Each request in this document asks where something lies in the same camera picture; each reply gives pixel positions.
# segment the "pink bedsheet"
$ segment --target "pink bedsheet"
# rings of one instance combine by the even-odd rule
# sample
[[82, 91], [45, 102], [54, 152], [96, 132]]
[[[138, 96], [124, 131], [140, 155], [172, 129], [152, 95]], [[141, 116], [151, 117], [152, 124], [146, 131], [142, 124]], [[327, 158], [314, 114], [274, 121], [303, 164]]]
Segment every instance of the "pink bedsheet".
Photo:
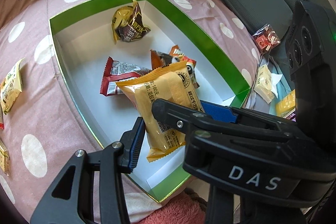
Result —
[[[0, 183], [27, 220], [77, 149], [100, 149], [60, 76], [48, 27], [50, 17], [83, 1], [0, 0], [0, 79], [26, 58], [21, 70], [24, 92], [4, 117], [5, 130], [0, 132], [11, 157], [10, 176], [0, 171]], [[170, 1], [212, 37], [251, 85], [260, 56], [242, 22], [220, 0]], [[132, 222], [161, 207], [127, 178], [124, 191]]]

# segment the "pink plush fabric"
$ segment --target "pink plush fabric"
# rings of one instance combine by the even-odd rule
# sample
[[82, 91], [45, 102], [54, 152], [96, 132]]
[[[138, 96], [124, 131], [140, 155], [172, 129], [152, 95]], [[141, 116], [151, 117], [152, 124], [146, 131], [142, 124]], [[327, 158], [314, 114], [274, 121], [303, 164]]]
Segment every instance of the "pink plush fabric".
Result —
[[204, 219], [199, 203], [182, 192], [138, 224], [203, 224]]

